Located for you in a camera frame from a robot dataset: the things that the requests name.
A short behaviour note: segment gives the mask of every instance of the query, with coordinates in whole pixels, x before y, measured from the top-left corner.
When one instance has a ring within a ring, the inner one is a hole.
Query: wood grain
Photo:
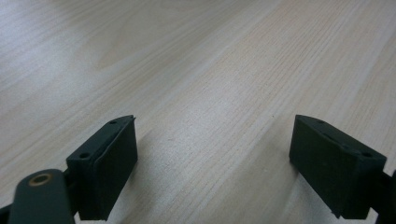
[[[4,1],[0,53],[1,206],[130,114],[139,162],[107,223],[374,223],[292,168],[295,114],[396,169],[392,0]]]

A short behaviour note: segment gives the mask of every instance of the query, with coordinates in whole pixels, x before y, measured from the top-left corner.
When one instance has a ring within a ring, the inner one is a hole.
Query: black plastic part
[[[111,120],[66,160],[81,220],[107,220],[137,162],[134,117]]]
[[[25,177],[17,186],[8,224],[75,223],[64,173],[44,170]]]
[[[296,116],[290,161],[337,217],[366,219],[386,159],[322,120]]]
[[[0,224],[7,223],[9,218],[9,211],[11,210],[11,204],[0,209]]]
[[[382,174],[375,183],[372,207],[378,213],[377,224],[396,223],[396,172]]]

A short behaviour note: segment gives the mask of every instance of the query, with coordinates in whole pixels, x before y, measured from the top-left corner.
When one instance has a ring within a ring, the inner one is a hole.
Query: wooden table
[[[375,222],[336,219],[288,153],[303,114],[396,169],[396,1],[9,1],[0,27],[1,206],[133,114],[107,223]]]

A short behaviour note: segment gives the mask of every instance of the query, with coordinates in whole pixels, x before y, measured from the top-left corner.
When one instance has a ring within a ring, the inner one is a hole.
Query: dark green plastic bracket
[[[332,125],[297,115],[290,162],[337,217],[396,223],[395,176],[382,172],[387,158]]]

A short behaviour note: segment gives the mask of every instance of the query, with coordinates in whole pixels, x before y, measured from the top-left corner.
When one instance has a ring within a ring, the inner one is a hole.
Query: mounting hole
[[[363,152],[363,153],[361,153],[361,155],[363,155],[365,157],[373,157],[373,155],[368,152]]]
[[[51,179],[51,174],[36,175],[29,180],[29,186],[38,187],[48,183]]]
[[[81,155],[79,155],[79,157],[82,159],[88,158],[88,157],[90,157],[90,153],[88,153],[88,152],[81,153]]]

